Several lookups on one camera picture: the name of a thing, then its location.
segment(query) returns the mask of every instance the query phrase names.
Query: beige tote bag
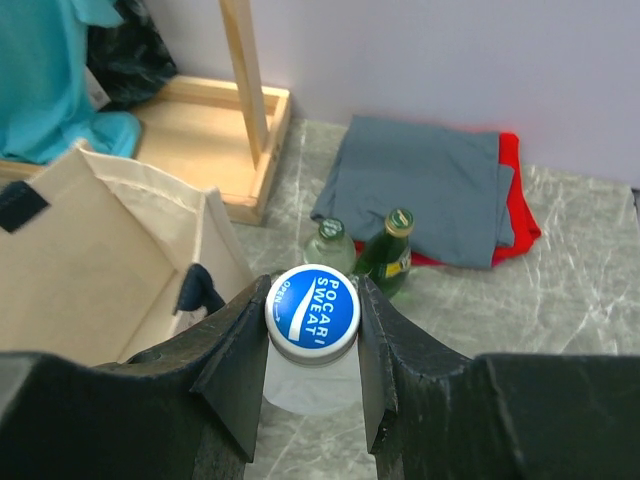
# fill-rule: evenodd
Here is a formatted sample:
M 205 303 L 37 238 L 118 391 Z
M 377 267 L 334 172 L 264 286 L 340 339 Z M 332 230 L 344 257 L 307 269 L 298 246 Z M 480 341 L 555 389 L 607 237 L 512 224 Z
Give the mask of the beige tote bag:
M 253 275 L 217 189 L 84 140 L 0 198 L 0 350 L 125 361 L 204 317 L 174 308 L 200 264 L 228 301 Z

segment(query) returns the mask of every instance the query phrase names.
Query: bottle label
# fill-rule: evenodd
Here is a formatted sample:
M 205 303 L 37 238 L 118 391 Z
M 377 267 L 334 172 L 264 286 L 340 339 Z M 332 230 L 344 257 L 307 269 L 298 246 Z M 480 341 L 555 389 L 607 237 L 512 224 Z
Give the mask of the bottle label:
M 391 278 L 406 272 L 411 267 L 411 249 L 407 247 L 397 262 L 388 263 L 384 268 L 383 277 Z

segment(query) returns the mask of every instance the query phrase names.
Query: pocari sweat logo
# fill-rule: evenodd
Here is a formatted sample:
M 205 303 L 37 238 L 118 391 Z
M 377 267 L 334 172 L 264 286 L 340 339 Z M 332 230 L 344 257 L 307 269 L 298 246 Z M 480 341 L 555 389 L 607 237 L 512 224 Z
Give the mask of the pocari sweat logo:
M 298 272 L 276 292 L 273 318 L 280 333 L 302 348 L 323 348 L 347 332 L 353 298 L 335 275 L 322 270 Z

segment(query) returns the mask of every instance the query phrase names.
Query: table surface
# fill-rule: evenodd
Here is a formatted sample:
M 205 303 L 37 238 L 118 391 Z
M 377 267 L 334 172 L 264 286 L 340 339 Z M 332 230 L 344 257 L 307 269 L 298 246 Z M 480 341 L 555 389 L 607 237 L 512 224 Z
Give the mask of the table surface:
M 302 262 L 316 226 L 309 212 L 344 127 L 294 121 L 263 225 L 236 225 L 256 274 Z M 627 186 L 523 167 L 525 195 L 543 237 L 491 271 L 414 268 L 394 305 L 467 356 L 485 352 L 640 352 L 640 240 Z M 263 401 L 247 479 L 376 478 L 362 404 L 301 416 Z

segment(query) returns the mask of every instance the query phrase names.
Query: black plastic bag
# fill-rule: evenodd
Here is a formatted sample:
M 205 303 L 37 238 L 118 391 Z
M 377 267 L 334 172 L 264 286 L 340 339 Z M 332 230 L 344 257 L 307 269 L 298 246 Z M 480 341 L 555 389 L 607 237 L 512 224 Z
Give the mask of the black plastic bag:
M 141 0 L 117 0 L 123 23 L 91 27 L 87 66 L 111 103 L 103 110 L 127 110 L 153 97 L 177 68 Z

